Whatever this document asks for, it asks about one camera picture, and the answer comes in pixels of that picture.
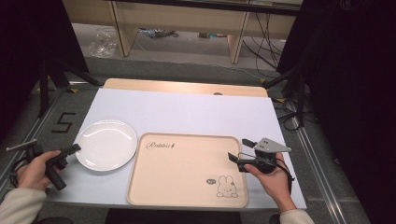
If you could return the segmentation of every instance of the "aluminum rail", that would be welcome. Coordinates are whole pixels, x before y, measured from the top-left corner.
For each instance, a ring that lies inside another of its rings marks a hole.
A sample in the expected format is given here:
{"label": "aluminum rail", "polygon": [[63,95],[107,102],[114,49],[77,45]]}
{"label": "aluminum rail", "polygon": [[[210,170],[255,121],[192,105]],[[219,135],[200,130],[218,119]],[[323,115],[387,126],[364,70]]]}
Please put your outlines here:
{"label": "aluminum rail", "polygon": [[[288,107],[290,110],[295,111],[295,106],[293,103],[288,103]],[[292,119],[294,127],[299,127],[299,123],[297,118]],[[311,142],[309,141],[308,134],[305,131],[304,127],[300,127],[298,130],[298,136],[300,138],[301,144],[304,149],[304,153],[306,157],[308,158],[308,163],[311,166],[312,172],[314,173],[315,179],[318,182],[318,187],[320,189],[320,192],[323,196],[324,202],[327,204],[327,207],[329,209],[329,213],[332,217],[332,221],[335,224],[347,224],[347,220],[343,214],[343,211],[341,209],[340,203],[337,201],[334,192],[332,191],[332,187],[330,186],[330,183],[326,177],[326,175],[323,172],[323,169],[320,165],[320,162],[318,161],[318,157],[315,153],[314,148],[311,145]]]}

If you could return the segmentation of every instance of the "wooden tray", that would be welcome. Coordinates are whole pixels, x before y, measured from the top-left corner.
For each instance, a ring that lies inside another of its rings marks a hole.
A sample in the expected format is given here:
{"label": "wooden tray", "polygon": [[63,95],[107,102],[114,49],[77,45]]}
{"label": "wooden tray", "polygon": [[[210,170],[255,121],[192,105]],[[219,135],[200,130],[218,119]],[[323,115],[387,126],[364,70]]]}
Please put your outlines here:
{"label": "wooden tray", "polygon": [[230,136],[146,133],[128,190],[135,205],[239,208],[248,202],[245,174],[229,161]]}

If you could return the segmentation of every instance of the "person's left hand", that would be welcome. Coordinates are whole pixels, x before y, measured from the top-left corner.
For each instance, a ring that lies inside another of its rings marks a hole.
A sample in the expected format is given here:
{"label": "person's left hand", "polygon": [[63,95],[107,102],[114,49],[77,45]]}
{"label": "person's left hand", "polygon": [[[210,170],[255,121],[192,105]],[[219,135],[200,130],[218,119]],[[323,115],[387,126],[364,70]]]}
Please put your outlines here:
{"label": "person's left hand", "polygon": [[49,151],[34,158],[28,165],[21,167],[18,171],[18,188],[45,190],[50,180],[45,176],[46,161],[58,156],[61,150]]}

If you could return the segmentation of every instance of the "black curtain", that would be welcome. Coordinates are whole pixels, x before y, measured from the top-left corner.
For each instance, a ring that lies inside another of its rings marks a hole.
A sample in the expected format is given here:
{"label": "black curtain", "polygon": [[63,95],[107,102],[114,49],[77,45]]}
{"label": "black curtain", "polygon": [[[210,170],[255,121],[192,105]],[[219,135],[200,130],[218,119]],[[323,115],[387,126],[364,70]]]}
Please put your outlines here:
{"label": "black curtain", "polygon": [[[39,66],[56,58],[88,72],[72,24],[62,0],[0,1],[0,141],[39,78]],[[52,78],[64,69],[47,63]]]}

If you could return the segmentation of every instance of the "black handle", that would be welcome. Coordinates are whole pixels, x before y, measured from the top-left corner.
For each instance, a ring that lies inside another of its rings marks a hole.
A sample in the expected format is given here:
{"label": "black handle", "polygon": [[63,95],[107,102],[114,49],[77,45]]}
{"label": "black handle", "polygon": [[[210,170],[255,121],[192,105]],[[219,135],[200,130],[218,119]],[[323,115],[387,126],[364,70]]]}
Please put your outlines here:
{"label": "black handle", "polygon": [[56,173],[55,169],[53,169],[53,167],[50,165],[47,165],[46,167],[46,176],[49,178],[50,182],[52,182],[53,186],[55,186],[57,190],[61,190],[66,187],[64,181],[61,179],[58,173]]}

